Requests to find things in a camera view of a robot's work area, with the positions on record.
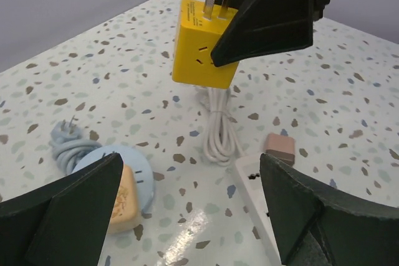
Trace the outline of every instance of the coiled blue cable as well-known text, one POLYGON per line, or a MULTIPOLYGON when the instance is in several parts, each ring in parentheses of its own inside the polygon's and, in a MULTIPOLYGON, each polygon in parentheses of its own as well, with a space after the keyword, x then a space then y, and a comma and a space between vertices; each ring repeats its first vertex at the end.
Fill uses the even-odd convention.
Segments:
POLYGON ((73 172, 84 156, 102 146, 94 140, 82 139, 82 130, 72 123, 73 120, 68 124, 65 120, 58 122, 50 133, 52 157, 66 175, 73 172))

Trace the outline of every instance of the power plug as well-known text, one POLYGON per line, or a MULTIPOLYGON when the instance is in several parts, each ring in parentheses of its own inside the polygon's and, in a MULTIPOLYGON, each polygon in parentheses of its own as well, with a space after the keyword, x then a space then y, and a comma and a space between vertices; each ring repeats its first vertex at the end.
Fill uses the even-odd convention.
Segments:
POLYGON ((279 250, 269 218, 261 175, 259 174, 260 158, 261 153, 237 159, 232 176, 266 249, 266 255, 271 266, 281 266, 279 250))
POLYGON ((175 61, 172 79, 176 82, 227 89, 238 62, 215 67, 211 51, 237 13, 214 0, 182 0, 175 37, 175 61))
POLYGON ((74 118, 69 123, 65 120, 60 121, 51 130, 50 135, 55 143, 61 145, 62 143, 78 140, 82 137, 82 130, 76 124, 72 123, 73 120, 74 118))

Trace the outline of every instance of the light blue round object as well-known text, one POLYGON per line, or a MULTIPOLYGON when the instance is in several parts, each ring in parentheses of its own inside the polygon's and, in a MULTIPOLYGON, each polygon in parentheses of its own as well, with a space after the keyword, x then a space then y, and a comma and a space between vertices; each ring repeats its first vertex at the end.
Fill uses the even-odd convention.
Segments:
POLYGON ((146 213, 154 197, 154 177, 152 169, 146 157, 136 149, 128 146, 109 145, 90 152, 79 161, 73 173, 98 161, 104 154, 119 153, 125 164, 131 167, 136 180, 138 198, 143 213, 146 213))

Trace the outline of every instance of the white power strip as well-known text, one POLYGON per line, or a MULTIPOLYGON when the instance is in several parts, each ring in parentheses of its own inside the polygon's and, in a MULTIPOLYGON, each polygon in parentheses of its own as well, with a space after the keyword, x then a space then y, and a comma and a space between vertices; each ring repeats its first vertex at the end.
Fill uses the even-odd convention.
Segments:
POLYGON ((261 176, 259 174, 261 153, 245 156, 236 160, 233 168, 233 180, 238 192, 248 208, 249 215, 266 248, 271 266, 281 266, 279 250, 274 238, 269 210, 264 198, 261 176))

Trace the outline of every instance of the yellow soap bar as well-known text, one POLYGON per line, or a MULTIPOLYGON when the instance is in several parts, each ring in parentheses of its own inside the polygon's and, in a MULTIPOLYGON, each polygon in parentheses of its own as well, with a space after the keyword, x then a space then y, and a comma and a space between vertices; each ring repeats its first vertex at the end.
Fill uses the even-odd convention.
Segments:
POLYGON ((113 206, 108 233, 132 230, 141 223, 140 203, 132 169, 123 165, 122 177, 115 205, 113 206))

